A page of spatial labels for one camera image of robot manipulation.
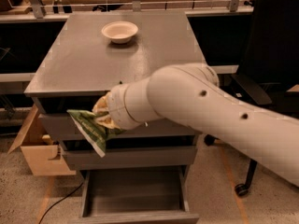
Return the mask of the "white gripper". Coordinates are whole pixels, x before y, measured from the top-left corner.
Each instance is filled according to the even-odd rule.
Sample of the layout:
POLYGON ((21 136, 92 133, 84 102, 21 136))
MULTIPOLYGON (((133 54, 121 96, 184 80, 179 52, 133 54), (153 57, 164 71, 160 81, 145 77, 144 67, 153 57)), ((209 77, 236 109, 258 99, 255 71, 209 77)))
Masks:
POLYGON ((147 87, 149 79, 121 84, 97 100, 93 113, 108 113, 96 116, 94 121, 109 129, 132 130, 149 121, 162 117, 151 106, 147 87))

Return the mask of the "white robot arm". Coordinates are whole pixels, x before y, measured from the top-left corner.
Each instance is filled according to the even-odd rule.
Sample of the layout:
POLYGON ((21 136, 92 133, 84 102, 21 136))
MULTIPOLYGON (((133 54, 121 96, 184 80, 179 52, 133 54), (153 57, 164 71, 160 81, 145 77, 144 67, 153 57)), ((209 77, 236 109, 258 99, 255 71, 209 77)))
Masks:
POLYGON ((204 63, 165 66, 118 85, 94 105, 101 111, 124 130, 170 119, 213 135, 299 186, 299 120, 234 98, 204 63))

